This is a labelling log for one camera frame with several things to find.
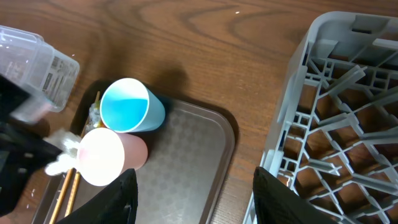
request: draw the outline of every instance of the clear plastic container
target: clear plastic container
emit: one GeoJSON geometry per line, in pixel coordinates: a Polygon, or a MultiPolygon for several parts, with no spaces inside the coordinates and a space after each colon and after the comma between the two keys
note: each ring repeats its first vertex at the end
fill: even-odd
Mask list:
{"type": "Polygon", "coordinates": [[[0,74],[18,86],[42,91],[53,103],[51,111],[64,109],[79,68],[40,35],[0,26],[0,74]]]}

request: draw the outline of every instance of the black object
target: black object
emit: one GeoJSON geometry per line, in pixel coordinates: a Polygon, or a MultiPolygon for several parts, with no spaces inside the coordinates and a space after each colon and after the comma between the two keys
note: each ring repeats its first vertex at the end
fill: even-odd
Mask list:
{"type": "Polygon", "coordinates": [[[128,169],[89,202],[60,220],[58,224],[133,224],[136,222],[137,206],[136,171],[128,169]]]}
{"type": "Polygon", "coordinates": [[[29,97],[0,74],[0,217],[13,211],[30,175],[61,153],[39,135],[7,123],[29,97]]]}
{"type": "Polygon", "coordinates": [[[258,224],[337,224],[262,167],[254,172],[253,194],[258,224]]]}
{"type": "Polygon", "coordinates": [[[60,153],[40,136],[0,122],[0,217],[13,211],[33,172],[60,153]]]}
{"type": "Polygon", "coordinates": [[[0,121],[7,120],[11,112],[29,97],[26,91],[0,74],[0,121]]]}

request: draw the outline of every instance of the blue cup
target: blue cup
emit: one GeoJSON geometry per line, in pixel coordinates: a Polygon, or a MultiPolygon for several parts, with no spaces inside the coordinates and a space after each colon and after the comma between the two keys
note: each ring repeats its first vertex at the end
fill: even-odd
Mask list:
{"type": "Polygon", "coordinates": [[[99,111],[105,126],[117,133],[152,131],[165,118],[163,104],[133,78],[123,78],[109,86],[99,111]]]}

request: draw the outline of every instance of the pink plastic cup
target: pink plastic cup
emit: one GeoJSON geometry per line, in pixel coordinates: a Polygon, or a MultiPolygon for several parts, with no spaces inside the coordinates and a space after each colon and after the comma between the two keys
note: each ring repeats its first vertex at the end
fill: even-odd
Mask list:
{"type": "Polygon", "coordinates": [[[139,169],[148,157],[147,146],[141,138],[108,128],[90,131],[80,146],[77,169],[94,186],[110,184],[127,169],[139,169]]]}

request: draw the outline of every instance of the label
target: label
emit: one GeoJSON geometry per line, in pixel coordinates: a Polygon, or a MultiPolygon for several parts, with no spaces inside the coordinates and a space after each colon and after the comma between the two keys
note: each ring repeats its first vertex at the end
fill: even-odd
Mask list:
{"type": "Polygon", "coordinates": [[[73,87],[77,67],[69,60],[55,56],[42,91],[56,106],[63,106],[73,87]]]}

